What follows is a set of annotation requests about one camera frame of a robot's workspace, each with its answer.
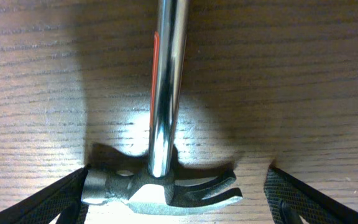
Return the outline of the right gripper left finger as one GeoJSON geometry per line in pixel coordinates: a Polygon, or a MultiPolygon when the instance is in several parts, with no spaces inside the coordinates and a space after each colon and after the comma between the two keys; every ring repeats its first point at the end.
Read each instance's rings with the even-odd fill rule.
{"type": "Polygon", "coordinates": [[[88,206],[81,194],[88,166],[80,168],[41,191],[0,212],[0,223],[83,224],[88,206]]]}

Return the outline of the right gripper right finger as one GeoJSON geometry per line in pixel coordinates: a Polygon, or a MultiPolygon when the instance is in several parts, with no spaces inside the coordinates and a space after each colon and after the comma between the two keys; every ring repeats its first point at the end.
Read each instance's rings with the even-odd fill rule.
{"type": "Polygon", "coordinates": [[[275,224],[358,223],[358,212],[276,167],[270,167],[264,193],[275,224]]]}

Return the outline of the small claw hammer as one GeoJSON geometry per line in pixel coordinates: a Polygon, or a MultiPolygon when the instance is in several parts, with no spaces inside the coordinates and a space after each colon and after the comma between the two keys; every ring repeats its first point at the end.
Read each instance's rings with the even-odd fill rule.
{"type": "Polygon", "coordinates": [[[81,201],[87,205],[121,202],[146,215],[194,215],[242,200],[232,169],[198,185],[177,185],[172,152],[186,44],[189,1],[162,0],[154,34],[150,134],[147,167],[134,175],[90,169],[81,201]]]}

